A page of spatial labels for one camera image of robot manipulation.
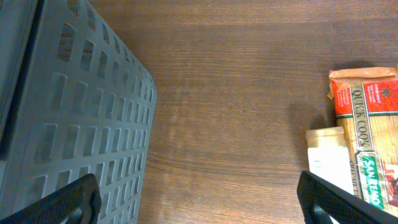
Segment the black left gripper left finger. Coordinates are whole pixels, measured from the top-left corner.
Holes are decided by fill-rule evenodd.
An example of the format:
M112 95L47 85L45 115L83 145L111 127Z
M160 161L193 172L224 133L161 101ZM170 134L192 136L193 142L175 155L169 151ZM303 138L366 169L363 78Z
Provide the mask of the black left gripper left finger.
M89 223L98 222L102 200L94 174L86 174L1 223Z

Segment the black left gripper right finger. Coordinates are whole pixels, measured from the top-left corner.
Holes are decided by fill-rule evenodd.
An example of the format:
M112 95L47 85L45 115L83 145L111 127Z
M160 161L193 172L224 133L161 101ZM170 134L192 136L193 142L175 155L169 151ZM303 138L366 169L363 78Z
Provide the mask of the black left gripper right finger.
M300 175L297 196L306 224L331 223L332 220L338 223L397 223L397 217L308 171Z

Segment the white tube with tan cap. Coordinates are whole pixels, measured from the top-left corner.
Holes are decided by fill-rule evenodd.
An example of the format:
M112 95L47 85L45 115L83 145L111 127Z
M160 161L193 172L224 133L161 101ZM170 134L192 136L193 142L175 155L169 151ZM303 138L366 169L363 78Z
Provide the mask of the white tube with tan cap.
M349 152L341 126L306 132L310 172L354 194Z

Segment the orange spaghetti packet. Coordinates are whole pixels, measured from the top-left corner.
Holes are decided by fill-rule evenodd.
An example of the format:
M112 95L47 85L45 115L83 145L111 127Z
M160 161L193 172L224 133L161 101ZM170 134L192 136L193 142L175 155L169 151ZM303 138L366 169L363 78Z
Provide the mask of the orange spaghetti packet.
M397 69L332 70L330 94L345 132L354 195L397 215Z

